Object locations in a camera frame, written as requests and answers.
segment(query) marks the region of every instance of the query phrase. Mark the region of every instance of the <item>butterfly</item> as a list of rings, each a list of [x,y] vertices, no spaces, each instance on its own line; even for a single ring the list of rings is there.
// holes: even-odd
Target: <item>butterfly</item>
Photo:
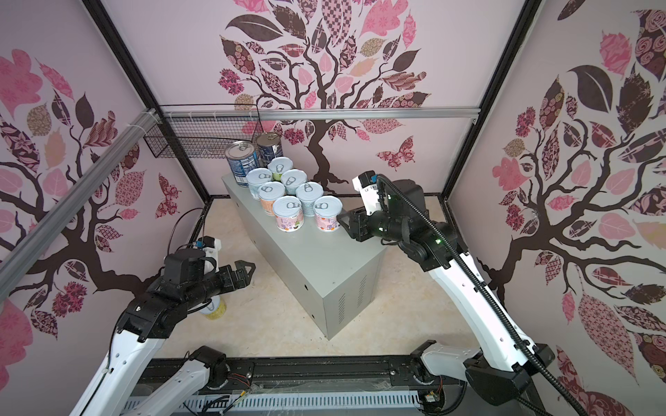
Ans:
[[[162,188],[162,193],[165,195],[165,198],[157,206],[157,210],[155,211],[155,218],[160,218],[167,214],[176,214],[178,212],[178,204],[176,204],[174,200],[178,198],[178,193],[182,192],[178,190],[175,185],[169,184],[168,180],[162,176],[161,173],[159,174],[159,180],[160,188]]]
[[[414,147],[414,141],[412,140],[414,136],[409,136],[402,144],[398,152],[379,152],[377,157],[386,160],[388,166],[398,171],[398,166],[401,165],[402,161],[413,162],[414,161],[414,152],[412,147]]]

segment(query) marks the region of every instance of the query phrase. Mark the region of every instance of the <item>can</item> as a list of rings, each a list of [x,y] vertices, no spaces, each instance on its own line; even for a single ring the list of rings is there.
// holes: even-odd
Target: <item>can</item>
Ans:
[[[317,228],[324,232],[335,231],[340,227],[338,214],[342,211],[342,201],[326,195],[314,201],[314,219]]]
[[[253,169],[245,177],[252,197],[259,201],[259,188],[266,182],[273,180],[273,174],[266,168]]]
[[[303,225],[303,210],[295,196],[282,196],[273,204],[275,221],[282,231],[296,231]]]
[[[314,201],[324,195],[324,189],[317,182],[305,182],[296,189],[296,197],[300,199],[303,215],[314,217]]]
[[[296,189],[308,181],[308,174],[299,169],[290,169],[282,174],[280,182],[287,188],[287,195],[296,195]]]
[[[284,196],[284,185],[280,182],[266,182],[259,187],[259,200],[266,215],[275,215],[273,203],[281,196]]]
[[[243,188],[247,188],[247,174],[259,167],[254,145],[251,142],[239,140],[229,144],[224,150],[224,155],[229,162],[234,178],[236,178],[236,183]]]
[[[263,166],[268,166],[271,160],[282,156],[280,135],[275,132],[259,134],[256,147]]]
[[[267,168],[273,172],[273,180],[280,180],[282,174],[294,167],[291,159],[281,156],[270,161]]]

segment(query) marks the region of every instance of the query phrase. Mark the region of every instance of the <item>pink wall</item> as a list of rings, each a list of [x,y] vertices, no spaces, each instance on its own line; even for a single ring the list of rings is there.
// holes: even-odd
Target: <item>pink wall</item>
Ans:
[[[7,5],[0,27],[4,258],[143,105],[80,2]],[[71,410],[118,314],[161,265],[178,213],[200,204],[178,163],[154,159],[140,141],[0,306],[0,408],[16,415]],[[176,246],[196,217],[182,221]]]
[[[547,2],[452,196],[489,287],[590,415],[663,413],[665,33],[662,1]]]
[[[260,106],[268,105],[268,102],[272,101],[271,108],[308,108],[310,105],[321,108],[321,97],[324,97],[326,107],[325,101],[336,93],[336,106],[353,108],[353,98],[366,83],[368,85],[360,94],[360,100],[371,99],[377,88],[381,88],[382,99],[394,97],[397,101],[400,96],[415,93],[416,99],[411,101],[417,105],[479,105],[523,2],[326,2],[325,4],[331,4],[333,8],[349,10],[348,14],[343,14],[349,17],[349,22],[340,28],[327,24],[327,21],[333,19],[327,20],[328,9],[323,1],[317,0],[300,3],[209,0],[198,2],[196,7],[173,0],[143,1],[138,4],[130,1],[105,3],[162,104],[233,103],[238,99],[258,99]],[[312,7],[302,9],[299,6],[302,3]],[[290,13],[295,18],[294,21],[302,22],[302,26],[298,24],[298,27],[292,27],[287,23]],[[266,19],[271,25],[275,25],[282,35],[275,37],[278,33],[276,31],[273,35],[253,33],[243,23],[245,18],[242,16],[247,15]],[[306,40],[312,41],[320,21],[325,36],[332,37],[335,42],[330,45],[331,54],[312,49],[308,51],[314,66],[306,62],[302,52],[291,51],[290,56],[284,49],[280,49],[285,45],[298,45],[304,49]],[[382,21],[386,22],[385,27],[382,26]],[[146,36],[146,32],[160,33],[160,36]],[[226,47],[220,41],[220,36],[228,39]],[[401,83],[400,86],[393,82],[395,88],[392,88],[391,83],[379,79],[378,74],[380,64],[384,63],[384,48],[390,42],[398,40],[398,37],[400,40],[396,43],[393,55],[387,58],[388,63],[382,67],[382,70],[386,71],[382,77],[398,73],[412,73],[414,77],[424,74],[425,77],[419,77],[423,78],[420,81],[412,78],[411,84]],[[374,42],[380,47],[374,51],[369,47],[364,49],[363,46],[370,39],[377,39]],[[251,80],[245,80],[246,75],[240,70],[242,65],[235,67],[230,63],[227,57],[229,53],[236,59],[235,45],[230,41],[242,43],[242,52],[239,55],[242,55],[243,59],[252,59],[251,65],[246,67],[252,68],[250,73],[256,75],[249,77]],[[248,42],[255,42],[261,49],[252,44],[248,46]],[[346,57],[344,59],[349,61],[349,65],[346,68],[341,65],[335,75],[332,59],[339,59],[341,56]],[[288,59],[292,64],[298,64],[293,70],[294,80],[297,81],[290,79],[288,68],[280,69],[275,64],[271,68],[265,59],[282,59],[284,62]],[[327,69],[327,60],[332,64],[330,69]],[[296,102],[296,87],[299,87],[300,91],[307,89],[310,80],[316,76],[314,67],[322,73],[324,84],[334,77],[335,82],[322,89],[314,81],[309,92]],[[220,72],[228,75],[221,83],[220,78],[223,76]],[[270,77],[279,81],[269,85],[266,79]],[[351,87],[346,85],[345,81],[360,84],[355,87],[356,94],[340,104],[341,97]],[[256,82],[263,84],[263,92]],[[281,82],[284,82],[285,91],[280,90]],[[313,97],[313,103],[306,103],[307,96],[315,89],[318,90],[319,98]],[[422,93],[430,96],[425,99],[420,95]],[[282,100],[283,103],[269,98],[267,94]],[[350,183],[341,181],[350,181],[368,169],[384,172],[391,178],[412,178],[420,183],[426,192],[440,192],[469,122],[467,119],[393,120],[394,125],[380,134],[374,132],[380,131],[378,128],[363,125],[361,121],[347,120],[351,127],[338,123],[336,131],[344,131],[345,138],[337,135],[333,140],[324,127],[317,128],[312,135],[307,134],[305,121],[300,121],[295,126],[284,126],[284,132],[295,128],[297,134],[303,135],[303,141],[294,144],[290,144],[286,137],[283,138],[284,151],[294,159],[296,167],[305,170],[309,177],[321,182],[325,188],[338,193],[355,192]],[[388,161],[378,158],[377,154],[380,152],[397,154],[402,143],[409,137],[412,137],[411,152],[414,157],[401,158],[397,155],[396,160],[400,160],[401,165],[397,166],[396,170],[388,166]],[[220,180],[223,174],[229,172],[225,160],[194,159],[193,163],[211,193],[226,193]]]

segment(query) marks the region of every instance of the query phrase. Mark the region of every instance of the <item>beige floor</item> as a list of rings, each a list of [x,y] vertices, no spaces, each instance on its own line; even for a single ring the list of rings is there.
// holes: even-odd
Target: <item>beige floor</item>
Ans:
[[[362,204],[344,199],[347,209]],[[426,200],[431,218],[443,221],[437,198]],[[223,295],[227,311],[221,318],[195,313],[178,324],[159,357],[182,357],[202,345],[229,357],[407,354],[427,339],[478,345],[443,289],[397,247],[388,247],[374,300],[329,341],[250,241],[230,200],[215,201],[206,234],[222,240],[220,264],[256,263],[252,284]]]

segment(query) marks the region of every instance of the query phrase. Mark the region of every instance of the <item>pull-tab lid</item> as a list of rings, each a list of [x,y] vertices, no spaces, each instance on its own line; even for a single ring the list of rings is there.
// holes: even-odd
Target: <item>pull-tab lid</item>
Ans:
[[[247,176],[245,176],[250,185],[260,185],[265,182],[270,182],[273,179],[273,174],[266,168],[252,169]]]
[[[342,211],[342,201],[335,196],[326,195],[314,201],[314,212],[321,217],[335,217],[340,211]]]
[[[296,188],[296,196],[301,201],[315,201],[324,195],[324,189],[317,182],[305,182]]]
[[[284,185],[279,182],[266,182],[259,188],[259,198],[275,201],[284,195]]]
[[[290,187],[296,188],[298,185],[308,180],[307,173],[299,169],[290,169],[282,174],[280,181]]]
[[[281,217],[293,217],[300,210],[300,201],[295,196],[282,196],[273,203],[273,212]]]
[[[291,159],[286,158],[284,156],[275,158],[271,160],[270,163],[268,164],[268,169],[270,169],[271,172],[275,173],[285,173],[287,170],[290,170],[293,167],[294,163],[291,161]]]

